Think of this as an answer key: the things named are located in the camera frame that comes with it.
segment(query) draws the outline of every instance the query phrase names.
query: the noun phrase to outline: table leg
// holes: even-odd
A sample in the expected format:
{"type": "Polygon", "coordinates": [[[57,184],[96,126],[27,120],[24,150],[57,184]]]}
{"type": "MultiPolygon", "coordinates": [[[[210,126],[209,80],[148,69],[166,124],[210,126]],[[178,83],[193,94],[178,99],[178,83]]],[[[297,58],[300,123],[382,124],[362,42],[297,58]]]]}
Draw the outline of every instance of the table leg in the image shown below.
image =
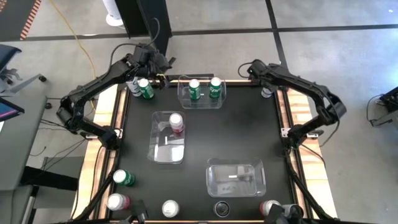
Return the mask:
{"type": "Polygon", "coordinates": [[[46,187],[54,187],[63,190],[77,190],[79,180],[67,175],[55,174],[53,172],[25,166],[20,183],[22,185],[32,184],[46,187]]]}

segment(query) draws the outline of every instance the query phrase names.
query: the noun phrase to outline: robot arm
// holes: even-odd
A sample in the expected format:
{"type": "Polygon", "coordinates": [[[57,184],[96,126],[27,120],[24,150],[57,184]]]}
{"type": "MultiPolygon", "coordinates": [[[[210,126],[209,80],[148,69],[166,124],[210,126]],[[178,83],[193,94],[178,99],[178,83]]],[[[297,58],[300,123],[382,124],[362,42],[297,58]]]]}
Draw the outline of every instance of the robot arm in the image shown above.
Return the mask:
{"type": "Polygon", "coordinates": [[[112,64],[108,72],[97,79],[71,91],[61,99],[57,116],[70,132],[76,133],[84,130],[98,136],[103,146],[107,149],[116,149],[118,137],[110,126],[100,126],[84,117],[84,105],[92,97],[106,90],[114,84],[124,83],[134,77],[156,79],[160,87],[168,85],[162,75],[158,75],[171,68],[170,62],[156,49],[149,45],[138,45],[134,54],[127,54],[121,60],[112,64]]]}
{"type": "Polygon", "coordinates": [[[248,68],[248,73],[250,79],[259,80],[260,84],[270,91],[275,91],[279,86],[286,86],[304,93],[314,100],[318,116],[305,124],[296,124],[289,130],[288,147],[290,148],[297,148],[301,145],[310,131],[338,122],[347,111],[341,100],[332,94],[326,86],[317,85],[292,75],[287,68],[280,65],[273,63],[266,65],[256,59],[248,68]],[[324,99],[329,101],[328,106],[325,106],[324,99]]]}

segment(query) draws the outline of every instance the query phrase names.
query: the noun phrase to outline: monitor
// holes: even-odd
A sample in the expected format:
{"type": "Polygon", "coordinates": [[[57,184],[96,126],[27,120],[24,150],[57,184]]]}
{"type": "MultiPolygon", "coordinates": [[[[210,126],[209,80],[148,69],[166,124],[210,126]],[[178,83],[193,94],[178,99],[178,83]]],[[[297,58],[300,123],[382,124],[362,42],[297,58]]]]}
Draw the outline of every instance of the monitor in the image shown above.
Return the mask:
{"type": "Polygon", "coordinates": [[[25,113],[25,110],[10,101],[0,98],[0,122],[25,113]]]}

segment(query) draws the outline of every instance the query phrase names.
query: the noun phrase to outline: orange striped tape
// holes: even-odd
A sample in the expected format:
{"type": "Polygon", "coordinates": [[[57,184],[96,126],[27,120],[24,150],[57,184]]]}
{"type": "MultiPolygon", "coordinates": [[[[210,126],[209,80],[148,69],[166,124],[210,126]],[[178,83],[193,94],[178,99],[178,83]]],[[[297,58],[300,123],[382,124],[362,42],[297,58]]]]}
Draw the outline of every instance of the orange striped tape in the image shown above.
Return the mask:
{"type": "Polygon", "coordinates": [[[30,11],[29,16],[27,17],[25,26],[21,31],[21,36],[19,38],[20,40],[24,40],[27,37],[27,34],[29,33],[29,29],[32,26],[33,20],[35,19],[37,11],[39,10],[40,3],[42,3],[41,0],[36,0],[35,3],[33,4],[32,10],[30,11]]]}

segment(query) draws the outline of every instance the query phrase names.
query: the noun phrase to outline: yellow cable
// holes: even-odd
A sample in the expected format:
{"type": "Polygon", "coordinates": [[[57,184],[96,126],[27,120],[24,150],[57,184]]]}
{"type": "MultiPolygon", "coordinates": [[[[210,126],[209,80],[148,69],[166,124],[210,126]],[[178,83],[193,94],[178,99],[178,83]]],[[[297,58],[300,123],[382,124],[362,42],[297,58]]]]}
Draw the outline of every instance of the yellow cable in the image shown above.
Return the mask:
{"type": "MultiPolygon", "coordinates": [[[[88,60],[90,61],[91,64],[91,68],[93,69],[93,79],[96,78],[96,72],[95,72],[95,67],[94,67],[94,63],[91,60],[90,55],[87,53],[87,51],[85,50],[85,48],[81,45],[80,40],[77,38],[77,35],[75,34],[75,31],[73,31],[72,27],[70,26],[69,22],[67,21],[67,19],[65,18],[65,16],[63,16],[63,14],[61,13],[61,11],[57,8],[57,6],[55,5],[55,3],[53,2],[53,0],[50,0],[52,6],[55,8],[55,10],[58,12],[58,14],[60,14],[60,16],[62,17],[63,21],[66,23],[66,25],[68,26],[68,28],[70,29],[70,31],[72,32],[73,36],[75,37],[76,41],[79,44],[79,47],[82,49],[82,51],[84,51],[84,53],[87,55],[88,60]]],[[[93,100],[90,101],[91,106],[93,107],[93,110],[95,111],[95,107],[94,107],[94,103],[93,100]]]]}

